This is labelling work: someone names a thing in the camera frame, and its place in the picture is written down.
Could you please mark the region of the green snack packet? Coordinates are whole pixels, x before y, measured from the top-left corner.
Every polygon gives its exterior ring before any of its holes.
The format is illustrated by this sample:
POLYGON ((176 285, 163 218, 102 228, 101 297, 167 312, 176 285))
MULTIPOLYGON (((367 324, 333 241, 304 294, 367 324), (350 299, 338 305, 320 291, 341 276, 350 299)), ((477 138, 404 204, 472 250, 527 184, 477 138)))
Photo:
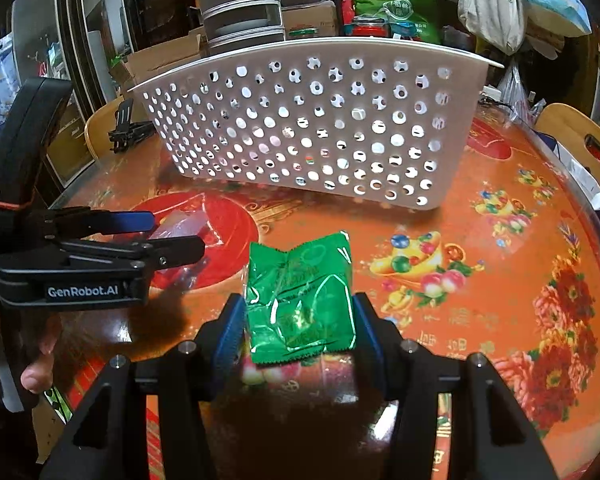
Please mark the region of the green snack packet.
POLYGON ((346 232, 289 252, 252 243, 245 288, 252 362, 278 365, 354 349, 351 285, 346 232))

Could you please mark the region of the clear plastic bag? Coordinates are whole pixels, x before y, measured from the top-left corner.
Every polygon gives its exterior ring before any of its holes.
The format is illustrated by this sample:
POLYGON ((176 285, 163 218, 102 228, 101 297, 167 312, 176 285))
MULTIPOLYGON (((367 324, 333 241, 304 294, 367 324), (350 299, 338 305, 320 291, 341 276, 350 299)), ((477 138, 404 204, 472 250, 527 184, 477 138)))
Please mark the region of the clear plastic bag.
POLYGON ((203 209, 169 212, 148 236, 148 240, 166 240, 173 250, 166 263, 160 263, 151 285, 160 289, 176 286, 193 289, 201 280, 210 259, 206 239, 215 241, 208 214, 203 209))

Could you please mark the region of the left wooden chair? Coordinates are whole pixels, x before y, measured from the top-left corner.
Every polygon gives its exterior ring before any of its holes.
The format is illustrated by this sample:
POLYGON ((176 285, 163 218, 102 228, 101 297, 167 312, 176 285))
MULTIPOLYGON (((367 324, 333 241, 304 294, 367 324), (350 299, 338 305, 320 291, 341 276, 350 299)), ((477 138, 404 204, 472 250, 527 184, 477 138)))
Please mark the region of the left wooden chair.
POLYGON ((116 111, 122 102, 122 96, 110 101, 96 110, 85 123, 85 144, 94 159, 100 159, 111 151, 109 133, 116 128, 116 111))

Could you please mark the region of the wooden chair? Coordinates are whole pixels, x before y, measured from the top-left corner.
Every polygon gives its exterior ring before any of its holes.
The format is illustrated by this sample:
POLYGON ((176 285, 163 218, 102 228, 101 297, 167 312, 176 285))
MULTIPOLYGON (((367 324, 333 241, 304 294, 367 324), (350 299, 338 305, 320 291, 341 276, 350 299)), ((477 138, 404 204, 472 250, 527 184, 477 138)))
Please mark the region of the wooden chair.
POLYGON ((600 185, 599 125, 572 106, 554 103, 544 108, 535 129, 562 144, 600 185))
POLYGON ((110 101, 96 110, 85 123, 85 144, 94 159, 100 159, 111 151, 109 133, 116 128, 116 111, 122 102, 122 96, 110 101))

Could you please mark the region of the black phone stand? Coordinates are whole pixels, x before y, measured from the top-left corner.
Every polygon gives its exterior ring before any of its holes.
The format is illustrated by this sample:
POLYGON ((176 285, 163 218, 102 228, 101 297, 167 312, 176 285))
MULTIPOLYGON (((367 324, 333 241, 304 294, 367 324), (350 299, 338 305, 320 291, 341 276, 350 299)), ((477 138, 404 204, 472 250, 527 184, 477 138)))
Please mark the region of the black phone stand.
POLYGON ((126 152, 129 148, 140 144, 155 133, 155 126, 148 120, 134 122, 132 113, 134 101, 125 99, 114 113, 114 130, 108 133, 111 151, 114 153, 126 152))

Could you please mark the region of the cardboard box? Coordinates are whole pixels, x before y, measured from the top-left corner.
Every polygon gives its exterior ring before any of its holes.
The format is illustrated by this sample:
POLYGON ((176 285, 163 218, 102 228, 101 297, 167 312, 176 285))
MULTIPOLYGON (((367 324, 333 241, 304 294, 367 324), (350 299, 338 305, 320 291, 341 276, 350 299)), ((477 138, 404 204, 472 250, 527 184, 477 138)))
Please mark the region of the cardboard box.
POLYGON ((186 36, 155 44, 125 55, 110 75, 123 91, 174 67, 198 60, 207 47, 204 30, 198 27, 186 36))

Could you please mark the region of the red floral table cover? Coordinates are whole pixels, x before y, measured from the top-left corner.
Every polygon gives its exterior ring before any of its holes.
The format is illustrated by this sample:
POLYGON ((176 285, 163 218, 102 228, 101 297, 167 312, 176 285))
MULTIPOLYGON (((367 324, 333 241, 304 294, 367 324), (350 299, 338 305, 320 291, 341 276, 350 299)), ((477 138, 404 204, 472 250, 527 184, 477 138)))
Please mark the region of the red floral table cover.
MULTIPOLYGON (((482 352, 538 430, 563 479, 600 452, 600 236, 558 162, 495 110, 479 110, 444 204, 429 214, 316 193, 183 178, 158 136, 101 159, 71 205, 206 208, 215 241, 198 285, 163 307, 65 321, 56 385, 78 405, 115 353, 143 360, 195 336, 241 292, 249 245, 289 250, 350 235, 352 289, 431 352, 482 352)), ((258 370, 245 356, 202 406, 222 479, 376 479, 396 404, 358 388, 350 354, 258 370)))

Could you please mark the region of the dark glass door cabinet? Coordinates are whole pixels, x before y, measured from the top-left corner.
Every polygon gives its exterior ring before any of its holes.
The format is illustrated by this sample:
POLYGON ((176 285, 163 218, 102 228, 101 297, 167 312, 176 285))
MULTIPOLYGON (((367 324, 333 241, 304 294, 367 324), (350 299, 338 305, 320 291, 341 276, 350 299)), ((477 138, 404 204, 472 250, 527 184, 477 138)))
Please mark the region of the dark glass door cabinet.
POLYGON ((64 188, 93 156, 87 118, 112 101, 114 76, 140 50, 185 36, 197 24, 194 0, 15 0, 10 30, 19 80, 68 80, 72 95, 50 144, 47 173, 64 188))

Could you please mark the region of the white plastic drawer tower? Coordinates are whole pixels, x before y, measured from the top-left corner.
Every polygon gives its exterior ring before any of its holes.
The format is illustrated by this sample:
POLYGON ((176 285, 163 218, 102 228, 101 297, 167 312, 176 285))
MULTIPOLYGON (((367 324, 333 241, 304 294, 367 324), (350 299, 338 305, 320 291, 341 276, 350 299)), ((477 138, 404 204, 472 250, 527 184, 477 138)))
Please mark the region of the white plastic drawer tower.
POLYGON ((196 0, 211 55, 283 41, 280 0, 196 0))

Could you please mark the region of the white perforated plastic basket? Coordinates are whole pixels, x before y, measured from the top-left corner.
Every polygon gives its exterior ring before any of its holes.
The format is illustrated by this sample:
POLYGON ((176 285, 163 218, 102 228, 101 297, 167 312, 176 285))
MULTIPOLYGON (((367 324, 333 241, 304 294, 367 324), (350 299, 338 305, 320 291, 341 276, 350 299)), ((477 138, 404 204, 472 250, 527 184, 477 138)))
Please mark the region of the white perforated plastic basket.
POLYGON ((327 37, 201 58, 132 92, 186 177, 431 210, 492 67, 435 44, 327 37))

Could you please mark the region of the red lid glass jar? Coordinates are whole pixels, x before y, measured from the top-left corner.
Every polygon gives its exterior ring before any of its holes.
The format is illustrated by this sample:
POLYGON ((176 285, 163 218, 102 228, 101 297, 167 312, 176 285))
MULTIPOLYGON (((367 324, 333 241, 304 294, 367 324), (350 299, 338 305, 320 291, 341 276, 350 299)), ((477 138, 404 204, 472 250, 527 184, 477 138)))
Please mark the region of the red lid glass jar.
POLYGON ((348 37, 389 38, 391 26, 384 18, 355 16, 349 24, 342 26, 342 33, 348 37))

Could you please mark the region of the right wooden chair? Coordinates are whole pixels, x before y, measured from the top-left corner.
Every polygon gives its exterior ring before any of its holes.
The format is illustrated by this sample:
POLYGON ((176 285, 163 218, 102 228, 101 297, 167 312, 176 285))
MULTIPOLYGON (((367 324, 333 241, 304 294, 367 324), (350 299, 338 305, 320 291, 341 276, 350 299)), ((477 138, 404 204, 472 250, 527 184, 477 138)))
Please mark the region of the right wooden chair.
POLYGON ((562 144, 600 185, 599 125, 572 106, 554 103, 544 108, 535 129, 562 144))

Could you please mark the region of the beige canvas tote bag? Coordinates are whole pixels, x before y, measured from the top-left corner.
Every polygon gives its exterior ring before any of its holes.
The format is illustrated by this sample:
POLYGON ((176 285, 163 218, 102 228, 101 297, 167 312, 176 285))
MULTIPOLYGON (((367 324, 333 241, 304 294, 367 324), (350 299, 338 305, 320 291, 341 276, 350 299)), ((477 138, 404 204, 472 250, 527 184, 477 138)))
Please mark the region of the beige canvas tote bag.
POLYGON ((507 56, 524 43, 527 0, 458 0, 457 14, 468 32, 507 56))

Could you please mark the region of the light blue printed bag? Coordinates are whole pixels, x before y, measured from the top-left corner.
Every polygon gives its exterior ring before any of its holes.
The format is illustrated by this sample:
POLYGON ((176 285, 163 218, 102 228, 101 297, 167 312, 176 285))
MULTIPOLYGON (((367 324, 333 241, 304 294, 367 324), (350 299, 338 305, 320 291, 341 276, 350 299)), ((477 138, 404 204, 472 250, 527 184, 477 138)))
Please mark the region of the light blue printed bag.
POLYGON ((530 20, 552 34, 581 37, 592 34, 588 11, 581 0, 528 0, 530 20))

